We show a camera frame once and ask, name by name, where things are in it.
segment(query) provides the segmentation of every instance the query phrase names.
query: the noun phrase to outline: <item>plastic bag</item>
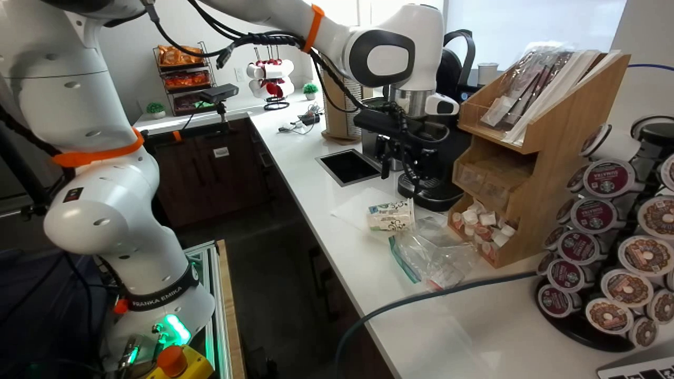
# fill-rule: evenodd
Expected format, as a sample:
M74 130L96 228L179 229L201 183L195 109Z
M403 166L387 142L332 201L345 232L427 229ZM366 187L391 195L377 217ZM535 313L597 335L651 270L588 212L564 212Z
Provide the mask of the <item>plastic bag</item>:
M453 239L430 218L391 235L390 251L410 281L426 281L432 291L457 287L478 257L474 243Z

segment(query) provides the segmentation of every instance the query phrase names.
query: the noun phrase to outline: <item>cabinet door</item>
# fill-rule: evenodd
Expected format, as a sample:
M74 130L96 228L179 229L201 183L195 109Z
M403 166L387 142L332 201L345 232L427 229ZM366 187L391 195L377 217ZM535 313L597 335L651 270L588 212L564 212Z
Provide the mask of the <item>cabinet door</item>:
M160 199L173 228L267 199L247 120L157 146L155 157L161 166Z
M194 142L153 142L153 156L160 163L157 197L173 228L183 228L201 218L198 203L203 186Z

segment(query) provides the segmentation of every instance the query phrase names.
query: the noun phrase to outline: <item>black coffee machine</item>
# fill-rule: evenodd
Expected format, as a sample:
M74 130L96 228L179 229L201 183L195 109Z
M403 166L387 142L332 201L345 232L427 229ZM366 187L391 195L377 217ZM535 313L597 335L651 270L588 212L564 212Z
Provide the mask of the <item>black coffee machine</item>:
M458 56L447 49L447 44L454 37L466 40L466 56L464 63ZM469 30L457 30L443 33L443 51L442 61L437 67L437 93L453 97L454 100L464 102L476 86L468 86L468 76L474 66L476 46L471 40ZM430 209L430 210L448 210L461 197L461 190L453 186L453 161L466 152L469 146L469 134L458 130L457 127L458 116L451 118L432 118L426 122L422 128L414 130L422 134L447 132L448 137L437 147L420 147L413 152L414 166L407 166L403 173L398 177L398 192L407 197L414 197L414 203Z

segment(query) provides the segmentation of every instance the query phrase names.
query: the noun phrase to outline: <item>white countertop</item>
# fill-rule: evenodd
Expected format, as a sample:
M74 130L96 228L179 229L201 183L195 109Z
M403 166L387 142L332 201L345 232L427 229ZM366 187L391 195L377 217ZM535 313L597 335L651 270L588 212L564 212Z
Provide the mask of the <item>white countertop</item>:
M318 157L357 146L328 142L322 127L307 134L277 132L304 108L255 112L251 120L353 308L366 313L422 291L391 259L387 234L372 234L365 222L365 206L398 197L396 177L339 187ZM471 277L524 272L535 263L491 270L479 261ZM519 280L413 303L370 320L369 331L391 372L403 379L593 379L597 367L625 355L589 349L549 326L533 303L530 284Z

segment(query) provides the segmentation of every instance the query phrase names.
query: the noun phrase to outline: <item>cabinet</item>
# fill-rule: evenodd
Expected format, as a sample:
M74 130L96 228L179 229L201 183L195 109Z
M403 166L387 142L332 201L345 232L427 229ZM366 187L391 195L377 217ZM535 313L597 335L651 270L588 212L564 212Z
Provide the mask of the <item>cabinet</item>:
M566 179L583 163L581 146L604 123L627 61L621 52L603 54L568 94L528 122L522 146L502 140L502 130L479 122L502 93L507 73L461 106L458 128L471 134L471 146L454 159L453 183L464 197L451 212L479 201L516 224L488 263L500 268L544 251L555 210L568 197Z
M153 49L155 67L165 93L170 112L176 116L214 109L214 102L203 97L212 86L212 71L208 59L176 51L174 46Z
M262 171L248 120L190 128L180 140L151 137L160 163L157 199L170 228L194 224L262 203Z

